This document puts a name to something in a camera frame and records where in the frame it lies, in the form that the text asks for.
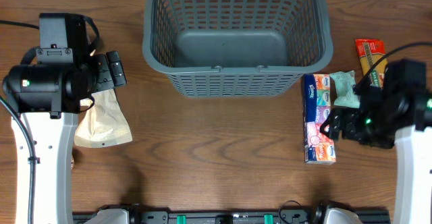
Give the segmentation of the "San Remo spaghetti packet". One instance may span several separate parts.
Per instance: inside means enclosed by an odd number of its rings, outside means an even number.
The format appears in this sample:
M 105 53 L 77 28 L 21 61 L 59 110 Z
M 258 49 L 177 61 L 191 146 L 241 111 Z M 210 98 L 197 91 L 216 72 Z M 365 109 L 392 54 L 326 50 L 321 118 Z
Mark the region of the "San Remo spaghetti packet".
M 365 75 L 380 58 L 385 55 L 384 42 L 379 39 L 358 38 L 355 40 L 362 73 Z M 384 59 L 370 74 L 369 80 L 373 86 L 383 87 L 385 66 L 387 59 Z

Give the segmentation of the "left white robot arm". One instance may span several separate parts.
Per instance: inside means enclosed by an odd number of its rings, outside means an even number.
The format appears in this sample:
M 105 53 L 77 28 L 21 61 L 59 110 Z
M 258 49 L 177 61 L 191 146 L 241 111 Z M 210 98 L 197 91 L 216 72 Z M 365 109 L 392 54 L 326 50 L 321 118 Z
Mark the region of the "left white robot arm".
M 1 104 L 11 115 L 17 148 L 17 223 L 71 223 L 72 149 L 81 101 L 126 85 L 116 51 L 96 54 L 93 20 L 42 13 L 40 44 L 3 79 Z

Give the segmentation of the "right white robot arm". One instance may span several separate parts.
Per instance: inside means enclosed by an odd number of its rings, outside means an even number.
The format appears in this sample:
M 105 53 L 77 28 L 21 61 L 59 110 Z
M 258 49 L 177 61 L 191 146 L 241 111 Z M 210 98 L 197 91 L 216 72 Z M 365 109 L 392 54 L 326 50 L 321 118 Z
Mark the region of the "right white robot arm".
M 426 65 L 387 64 L 383 87 L 360 88 L 360 107 L 336 107 L 320 127 L 332 140 L 394 148 L 397 184 L 394 223 L 431 222 L 431 92 Z

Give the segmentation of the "grey plastic lattice basket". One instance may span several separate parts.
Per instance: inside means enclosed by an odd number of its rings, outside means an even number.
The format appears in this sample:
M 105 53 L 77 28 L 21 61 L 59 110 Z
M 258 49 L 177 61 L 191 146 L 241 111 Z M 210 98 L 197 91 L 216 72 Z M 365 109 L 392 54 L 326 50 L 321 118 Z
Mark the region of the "grey plastic lattice basket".
M 277 96 L 333 57 L 326 0 L 146 0 L 142 54 L 187 97 Z

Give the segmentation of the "plain kraft paper pouch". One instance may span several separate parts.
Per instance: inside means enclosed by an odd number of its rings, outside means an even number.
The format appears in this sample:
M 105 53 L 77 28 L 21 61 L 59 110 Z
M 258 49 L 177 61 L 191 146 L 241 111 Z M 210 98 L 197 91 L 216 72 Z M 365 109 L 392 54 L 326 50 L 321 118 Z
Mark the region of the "plain kraft paper pouch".
M 132 141 L 129 124 L 119 106 L 114 89 L 92 94 L 94 105 L 79 123 L 74 143 L 85 148 L 105 148 Z

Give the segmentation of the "Kleenex tissue multipack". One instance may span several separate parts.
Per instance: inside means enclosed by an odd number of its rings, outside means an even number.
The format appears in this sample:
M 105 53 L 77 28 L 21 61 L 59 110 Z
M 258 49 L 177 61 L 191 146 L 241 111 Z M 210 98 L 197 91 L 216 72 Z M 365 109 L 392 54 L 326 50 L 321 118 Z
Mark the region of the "Kleenex tissue multipack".
M 308 164 L 336 162 L 333 140 L 320 132 L 331 112 L 331 82 L 328 74 L 305 74 L 302 79 L 304 160 Z

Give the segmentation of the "mint green wipes packet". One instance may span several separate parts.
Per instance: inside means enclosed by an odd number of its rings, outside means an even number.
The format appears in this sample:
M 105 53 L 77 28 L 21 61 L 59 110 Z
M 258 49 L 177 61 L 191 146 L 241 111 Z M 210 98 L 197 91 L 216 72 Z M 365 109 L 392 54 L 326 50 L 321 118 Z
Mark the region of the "mint green wipes packet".
M 358 109 L 360 107 L 359 96 L 354 93 L 356 86 L 354 70 L 349 72 L 336 72 L 329 75 L 335 83 L 337 94 L 334 105 Z

